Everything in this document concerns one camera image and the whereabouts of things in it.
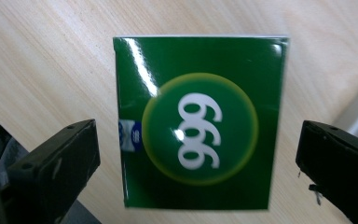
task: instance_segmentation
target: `black object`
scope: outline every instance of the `black object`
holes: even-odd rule
[[[322,195],[358,223],[358,138],[334,126],[305,120],[296,155],[298,167]]]
[[[67,126],[8,168],[0,223],[60,223],[99,165],[95,120]]]

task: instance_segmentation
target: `white number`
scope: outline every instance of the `white number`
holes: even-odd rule
[[[198,105],[200,109],[196,112],[189,113],[185,111],[185,107],[187,105]],[[196,136],[185,135],[182,140],[183,145],[179,148],[179,162],[188,170],[196,170],[200,168],[205,161],[205,155],[212,158],[212,167],[214,169],[219,168],[219,156],[213,148],[203,144],[207,131],[213,135],[212,144],[214,146],[220,146],[221,142],[220,133],[217,131],[216,127],[214,127],[211,122],[205,120],[207,106],[214,112],[213,121],[222,121],[222,110],[217,102],[208,95],[190,93],[182,97],[178,105],[179,115],[183,119],[183,121],[179,124],[178,129],[183,131],[183,133],[186,130],[197,130],[199,132]],[[197,158],[185,158],[185,154],[189,152],[197,153]]]

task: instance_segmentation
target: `green circle with 666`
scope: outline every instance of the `green circle with 666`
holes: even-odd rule
[[[166,176],[205,186],[235,175],[252,157],[255,107],[232,81],[192,73],[165,83],[146,105],[142,137],[150,160]]]

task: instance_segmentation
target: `wooden surface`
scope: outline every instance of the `wooden surface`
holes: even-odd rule
[[[290,36],[269,211],[124,208],[112,37],[180,34]],[[302,121],[332,123],[357,92],[358,1],[0,0],[0,123],[32,150],[95,118],[102,165],[80,201],[102,223],[348,223],[295,156]]]

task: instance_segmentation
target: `green square package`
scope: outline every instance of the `green square package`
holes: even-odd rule
[[[124,203],[267,209],[287,38],[114,38]]]

